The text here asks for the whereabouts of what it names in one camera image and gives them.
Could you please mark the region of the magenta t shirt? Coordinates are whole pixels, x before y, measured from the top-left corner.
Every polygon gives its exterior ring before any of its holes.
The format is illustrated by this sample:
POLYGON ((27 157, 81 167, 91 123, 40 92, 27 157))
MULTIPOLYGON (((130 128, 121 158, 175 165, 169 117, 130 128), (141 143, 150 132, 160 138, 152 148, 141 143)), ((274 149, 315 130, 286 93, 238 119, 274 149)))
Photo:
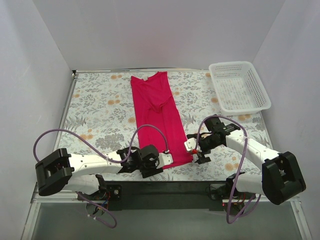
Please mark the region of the magenta t shirt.
POLYGON ((166 137, 173 163, 165 169, 189 164, 193 157, 186 151, 187 141, 179 111, 170 88, 168 73, 157 72, 146 80, 130 80, 136 126, 153 125, 166 137))

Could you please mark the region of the white plastic basket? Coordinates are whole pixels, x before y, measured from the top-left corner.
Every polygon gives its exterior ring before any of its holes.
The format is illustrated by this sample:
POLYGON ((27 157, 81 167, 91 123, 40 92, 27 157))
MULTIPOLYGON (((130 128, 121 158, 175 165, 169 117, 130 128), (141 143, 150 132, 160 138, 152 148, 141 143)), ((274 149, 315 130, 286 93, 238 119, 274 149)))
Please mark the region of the white plastic basket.
POLYGON ((219 62, 211 64, 208 70, 223 115, 255 114, 272 106, 252 63, 219 62))

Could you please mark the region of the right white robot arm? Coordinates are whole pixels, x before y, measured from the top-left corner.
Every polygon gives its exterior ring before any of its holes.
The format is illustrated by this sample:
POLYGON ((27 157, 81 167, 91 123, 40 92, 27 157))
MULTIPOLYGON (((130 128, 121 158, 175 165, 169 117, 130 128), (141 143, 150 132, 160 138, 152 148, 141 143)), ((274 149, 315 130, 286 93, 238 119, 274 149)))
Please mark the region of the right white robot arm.
POLYGON ((247 159, 260 170, 260 175, 250 175, 238 169, 228 177, 224 190, 230 198, 237 199, 243 193, 251 193, 266 196, 271 203, 280 205, 306 190, 293 153, 270 149, 249 138, 245 128, 236 121, 231 120, 226 125, 221 119, 219 115, 206 117, 202 124, 209 131, 207 135, 203 137, 200 132, 189 134, 184 145, 188 152, 197 155, 199 164, 210 161, 207 155, 211 150, 225 146, 240 153, 242 161, 247 159))

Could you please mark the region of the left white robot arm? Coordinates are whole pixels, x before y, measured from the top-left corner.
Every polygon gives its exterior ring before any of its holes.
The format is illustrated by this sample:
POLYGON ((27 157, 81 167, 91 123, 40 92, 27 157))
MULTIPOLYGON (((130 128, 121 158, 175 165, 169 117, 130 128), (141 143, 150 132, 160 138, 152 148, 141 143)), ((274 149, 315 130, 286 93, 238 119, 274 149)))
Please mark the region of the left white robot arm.
POLYGON ((35 165, 38 194, 51 196, 62 190, 91 195, 95 200, 106 196, 103 174, 139 171, 143 178, 162 173, 173 162, 168 152, 158 152, 154 145, 132 147, 99 155, 70 154, 59 148, 35 165))

